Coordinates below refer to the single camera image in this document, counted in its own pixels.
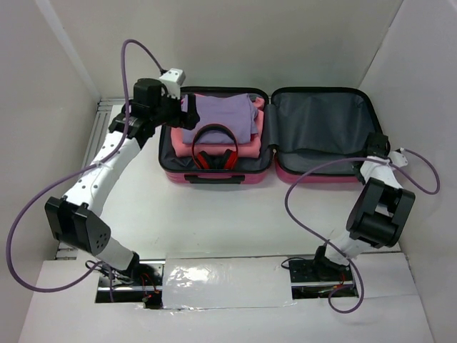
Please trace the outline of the pink sweatshirt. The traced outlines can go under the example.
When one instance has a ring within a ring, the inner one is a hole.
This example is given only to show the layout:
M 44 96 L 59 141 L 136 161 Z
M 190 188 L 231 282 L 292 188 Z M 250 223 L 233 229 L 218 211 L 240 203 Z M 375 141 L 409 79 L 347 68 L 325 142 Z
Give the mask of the pink sweatshirt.
M 264 105 L 265 100 L 262 97 L 254 96 L 252 97 L 253 100 L 258 104 L 258 108 L 263 113 L 263 120 L 264 120 Z M 191 144 L 185 144 L 182 142 L 181 131 L 183 129 L 173 128 L 171 129 L 171 144 L 174 148 L 176 156 L 178 157 L 185 157 L 191 156 Z M 200 138 L 199 142 L 196 144 L 195 150 L 198 151 L 198 148 L 201 147 L 202 144 L 209 144 L 211 146 L 216 144 L 232 144 L 232 141 L 224 136 L 222 133 L 218 133 L 217 131 L 213 131 L 211 133 L 207 133 L 203 137 Z M 238 144 L 238 155 L 240 157 L 248 157 L 248 158 L 258 158 L 260 155 L 261 144 Z

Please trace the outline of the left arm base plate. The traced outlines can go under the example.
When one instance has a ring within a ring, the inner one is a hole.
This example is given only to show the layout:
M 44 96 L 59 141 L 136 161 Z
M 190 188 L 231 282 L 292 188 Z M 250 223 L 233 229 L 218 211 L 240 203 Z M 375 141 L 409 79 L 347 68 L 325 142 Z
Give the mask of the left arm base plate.
M 105 265 L 95 268 L 99 273 L 96 304 L 134 303 L 144 309 L 163 309 L 163 278 L 165 260 L 142 260 L 141 274 L 133 279 Z

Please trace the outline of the red black headphones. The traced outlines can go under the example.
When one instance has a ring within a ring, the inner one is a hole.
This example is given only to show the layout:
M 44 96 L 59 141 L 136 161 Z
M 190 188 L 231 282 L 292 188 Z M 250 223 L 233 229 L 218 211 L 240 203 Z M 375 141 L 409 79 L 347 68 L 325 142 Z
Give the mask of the red black headphones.
M 199 142 L 200 138 L 213 131 L 217 131 L 228 137 L 232 141 L 232 144 L 216 144 L 213 146 L 202 144 L 201 147 L 198 148 L 198 151 L 196 151 L 196 144 Z M 193 138 L 191 144 L 191 157 L 198 169 L 213 171 L 233 170 L 238 161 L 238 143 L 236 137 L 232 131 L 224 125 L 205 125 L 197 131 Z

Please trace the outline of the purple shirt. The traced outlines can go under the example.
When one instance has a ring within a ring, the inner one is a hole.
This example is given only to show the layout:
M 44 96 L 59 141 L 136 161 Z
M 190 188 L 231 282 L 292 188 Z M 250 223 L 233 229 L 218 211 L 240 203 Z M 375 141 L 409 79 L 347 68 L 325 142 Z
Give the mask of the purple shirt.
M 250 94 L 229 97 L 196 95 L 196 110 L 200 121 L 192 130 L 181 131 L 182 142 L 191 144 L 203 126 L 220 124 L 231 131 L 238 144 L 248 144 L 261 133 L 263 113 Z

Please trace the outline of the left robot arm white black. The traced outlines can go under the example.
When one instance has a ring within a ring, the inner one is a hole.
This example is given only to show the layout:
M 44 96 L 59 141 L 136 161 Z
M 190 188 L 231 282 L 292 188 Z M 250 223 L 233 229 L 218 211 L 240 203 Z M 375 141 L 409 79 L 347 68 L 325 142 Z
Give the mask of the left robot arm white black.
M 115 269 L 125 285 L 135 284 L 141 274 L 153 269 L 141 264 L 139 255 L 111 235 L 100 217 L 115 183 L 139 154 L 158 126 L 193 129 L 199 122 L 196 106 L 181 108 L 181 86 L 185 75 L 170 69 L 158 79 L 139 79 L 133 99 L 113 118 L 91 168 L 61 198 L 50 197 L 45 212 L 54 238 L 89 253 Z

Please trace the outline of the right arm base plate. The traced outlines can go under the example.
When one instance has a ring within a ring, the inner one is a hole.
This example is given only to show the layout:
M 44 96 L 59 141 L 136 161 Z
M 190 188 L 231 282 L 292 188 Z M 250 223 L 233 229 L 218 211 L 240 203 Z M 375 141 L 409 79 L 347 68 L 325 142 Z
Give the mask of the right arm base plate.
M 281 268 L 289 273 L 294 300 L 327 298 L 332 291 L 333 297 L 358 297 L 349 267 L 335 270 L 317 267 L 311 258 L 289 257 L 282 261 Z

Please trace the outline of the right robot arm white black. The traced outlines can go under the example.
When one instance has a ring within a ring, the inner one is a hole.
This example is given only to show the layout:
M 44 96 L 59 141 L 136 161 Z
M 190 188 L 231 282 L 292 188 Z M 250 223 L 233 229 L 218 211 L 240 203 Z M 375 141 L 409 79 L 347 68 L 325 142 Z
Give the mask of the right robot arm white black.
M 394 246 L 403 231 L 415 202 L 415 194 L 405 190 L 393 170 L 408 160 L 400 151 L 391 151 L 388 137 L 370 133 L 363 148 L 370 161 L 358 168 L 364 187 L 346 222 L 346 231 L 330 244 L 316 250 L 311 264 L 313 275 L 328 281 L 338 277 L 354 259 L 369 249 Z

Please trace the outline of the pink children's suitcase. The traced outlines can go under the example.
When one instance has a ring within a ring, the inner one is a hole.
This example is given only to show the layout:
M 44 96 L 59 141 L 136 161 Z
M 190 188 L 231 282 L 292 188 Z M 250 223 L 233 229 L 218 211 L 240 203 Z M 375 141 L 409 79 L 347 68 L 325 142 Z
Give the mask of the pink children's suitcase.
M 365 156 L 368 135 L 381 133 L 371 100 L 358 89 L 285 87 L 272 95 L 248 87 L 186 86 L 181 90 L 183 98 L 189 94 L 264 98 L 261 149 L 256 159 L 238 156 L 233 170 L 198 169 L 191 156 L 176 156 L 171 144 L 173 128 L 163 126 L 159 164 L 176 183 L 256 184 L 271 165 L 284 182 L 355 182 L 351 157 Z

